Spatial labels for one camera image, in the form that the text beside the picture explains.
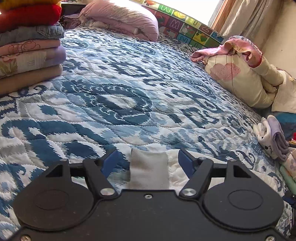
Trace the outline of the white quilted garment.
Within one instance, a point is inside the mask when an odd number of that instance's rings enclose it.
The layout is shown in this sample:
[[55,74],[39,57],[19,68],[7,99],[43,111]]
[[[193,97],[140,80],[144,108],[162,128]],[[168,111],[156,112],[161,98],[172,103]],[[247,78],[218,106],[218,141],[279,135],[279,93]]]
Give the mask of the white quilted garment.
[[189,181],[179,164],[179,149],[141,150],[119,146],[120,161],[107,178],[118,192],[122,189],[174,190],[177,194]]

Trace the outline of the white purple panda garment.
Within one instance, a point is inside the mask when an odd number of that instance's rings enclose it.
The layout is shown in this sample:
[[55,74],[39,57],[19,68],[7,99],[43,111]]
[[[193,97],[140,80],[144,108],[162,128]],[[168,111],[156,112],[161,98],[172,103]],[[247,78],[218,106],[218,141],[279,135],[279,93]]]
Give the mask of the white purple panda garment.
[[258,143],[272,159],[285,162],[290,154],[288,142],[279,121],[275,116],[262,117],[260,123],[253,126]]

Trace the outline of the blue white patterned quilt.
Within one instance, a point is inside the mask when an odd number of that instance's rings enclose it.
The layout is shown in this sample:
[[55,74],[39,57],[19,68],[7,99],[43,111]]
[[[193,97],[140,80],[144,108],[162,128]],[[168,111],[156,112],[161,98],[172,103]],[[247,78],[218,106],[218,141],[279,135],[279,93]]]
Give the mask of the blue white patterned quilt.
[[139,41],[106,30],[65,32],[63,74],[1,98],[1,238],[19,228],[14,197],[60,159],[79,163],[116,148],[109,177],[130,180],[130,151],[186,148],[240,161],[268,175],[283,195],[279,165],[253,132],[261,119],[190,60],[189,45],[160,35]]

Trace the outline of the rolled cream floral garment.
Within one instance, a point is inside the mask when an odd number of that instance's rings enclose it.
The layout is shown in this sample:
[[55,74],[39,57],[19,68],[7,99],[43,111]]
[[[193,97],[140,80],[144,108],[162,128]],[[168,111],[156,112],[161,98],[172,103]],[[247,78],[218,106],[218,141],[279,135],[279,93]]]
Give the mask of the rolled cream floral garment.
[[296,160],[292,153],[290,153],[285,162],[281,163],[293,179],[296,177]]

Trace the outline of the folded mint green garment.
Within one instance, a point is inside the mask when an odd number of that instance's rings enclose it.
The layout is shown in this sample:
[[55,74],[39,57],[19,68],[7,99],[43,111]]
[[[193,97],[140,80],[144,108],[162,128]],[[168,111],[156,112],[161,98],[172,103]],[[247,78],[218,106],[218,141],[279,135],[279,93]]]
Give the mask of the folded mint green garment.
[[280,172],[287,184],[295,186],[295,180],[283,165],[280,166]]

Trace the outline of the cream pink padded jacket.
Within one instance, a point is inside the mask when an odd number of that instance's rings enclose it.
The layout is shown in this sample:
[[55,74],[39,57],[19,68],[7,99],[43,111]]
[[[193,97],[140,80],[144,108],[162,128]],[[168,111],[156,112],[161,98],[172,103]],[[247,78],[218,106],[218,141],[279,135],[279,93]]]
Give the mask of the cream pink padded jacket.
[[248,106],[295,113],[295,78],[269,63],[260,49],[242,36],[232,36],[216,48],[198,50],[193,62]]

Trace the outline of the folded tan garment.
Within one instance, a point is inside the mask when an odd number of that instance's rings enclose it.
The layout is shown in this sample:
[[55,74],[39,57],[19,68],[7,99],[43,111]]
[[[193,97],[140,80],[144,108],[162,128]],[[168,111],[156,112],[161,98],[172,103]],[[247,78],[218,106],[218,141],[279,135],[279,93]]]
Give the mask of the folded tan garment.
[[1,79],[1,95],[6,95],[25,87],[55,78],[62,74],[63,67],[61,64],[28,71]]

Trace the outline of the folded white lilac garment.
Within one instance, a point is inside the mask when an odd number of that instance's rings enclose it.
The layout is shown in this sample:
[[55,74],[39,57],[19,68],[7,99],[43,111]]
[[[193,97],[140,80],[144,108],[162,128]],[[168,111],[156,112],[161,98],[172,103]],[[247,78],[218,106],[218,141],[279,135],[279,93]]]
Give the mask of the folded white lilac garment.
[[66,60],[63,46],[1,56],[1,78],[62,64]]

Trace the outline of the folded pink patterned garment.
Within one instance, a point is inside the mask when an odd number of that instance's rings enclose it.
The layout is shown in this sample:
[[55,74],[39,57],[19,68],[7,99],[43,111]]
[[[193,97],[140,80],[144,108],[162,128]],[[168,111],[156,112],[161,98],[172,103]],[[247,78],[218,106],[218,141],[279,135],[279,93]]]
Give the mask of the folded pink patterned garment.
[[60,40],[27,40],[20,43],[11,43],[0,47],[0,55],[5,56],[28,51],[56,48],[60,45]]

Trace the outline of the colourful alphabet foam mat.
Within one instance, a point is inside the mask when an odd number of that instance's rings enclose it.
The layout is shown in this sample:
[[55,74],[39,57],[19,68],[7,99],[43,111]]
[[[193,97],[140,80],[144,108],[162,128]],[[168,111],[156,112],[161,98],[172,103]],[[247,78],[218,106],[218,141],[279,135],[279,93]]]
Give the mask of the colourful alphabet foam mat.
[[225,38],[195,18],[157,1],[135,1],[157,18],[159,32],[186,43],[196,49],[215,48]]

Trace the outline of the folded blue denim garment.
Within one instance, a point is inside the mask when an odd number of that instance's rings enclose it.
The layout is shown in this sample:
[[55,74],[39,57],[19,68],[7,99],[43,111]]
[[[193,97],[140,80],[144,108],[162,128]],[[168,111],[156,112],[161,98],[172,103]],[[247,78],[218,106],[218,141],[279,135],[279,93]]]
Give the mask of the folded blue denim garment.
[[27,40],[58,40],[64,37],[64,28],[56,23],[53,26],[18,27],[1,33],[1,47]]

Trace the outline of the folded pink duvet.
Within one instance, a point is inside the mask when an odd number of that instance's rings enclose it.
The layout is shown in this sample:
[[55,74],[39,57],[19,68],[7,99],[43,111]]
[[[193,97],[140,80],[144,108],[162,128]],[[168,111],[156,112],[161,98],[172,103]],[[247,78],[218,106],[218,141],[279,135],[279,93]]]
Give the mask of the folded pink duvet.
[[156,42],[159,27],[156,17],[133,1],[92,1],[79,15],[81,25],[104,28]]

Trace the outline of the beige curtain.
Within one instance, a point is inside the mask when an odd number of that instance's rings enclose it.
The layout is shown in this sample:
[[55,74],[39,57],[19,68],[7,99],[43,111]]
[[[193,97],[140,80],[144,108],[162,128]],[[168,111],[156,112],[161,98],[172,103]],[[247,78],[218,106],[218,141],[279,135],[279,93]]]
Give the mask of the beige curtain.
[[243,36],[262,47],[276,24],[283,1],[236,1],[220,34]]

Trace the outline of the folded red garment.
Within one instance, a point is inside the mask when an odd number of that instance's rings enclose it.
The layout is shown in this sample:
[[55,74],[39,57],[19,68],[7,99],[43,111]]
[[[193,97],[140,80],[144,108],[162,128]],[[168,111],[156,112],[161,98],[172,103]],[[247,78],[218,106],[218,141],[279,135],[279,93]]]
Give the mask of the folded red garment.
[[1,11],[1,33],[18,27],[52,26],[58,22],[62,8],[57,4],[22,6]]

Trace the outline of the folded yellow garment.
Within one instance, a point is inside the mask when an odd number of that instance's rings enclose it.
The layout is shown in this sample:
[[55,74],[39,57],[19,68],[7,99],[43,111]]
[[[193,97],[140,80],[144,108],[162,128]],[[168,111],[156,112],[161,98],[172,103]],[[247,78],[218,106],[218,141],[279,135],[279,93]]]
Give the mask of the folded yellow garment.
[[59,0],[5,0],[1,1],[1,11],[34,4],[58,4],[59,2]]

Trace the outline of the wooden window frame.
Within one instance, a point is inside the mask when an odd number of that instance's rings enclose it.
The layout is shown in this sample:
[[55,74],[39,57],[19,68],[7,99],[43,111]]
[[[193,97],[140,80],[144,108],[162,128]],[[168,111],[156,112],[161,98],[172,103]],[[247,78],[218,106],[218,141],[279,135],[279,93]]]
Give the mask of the wooden window frame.
[[223,25],[225,24],[236,0],[223,0],[219,1],[217,7],[211,19],[209,21],[209,27],[211,27],[216,32],[220,32]]

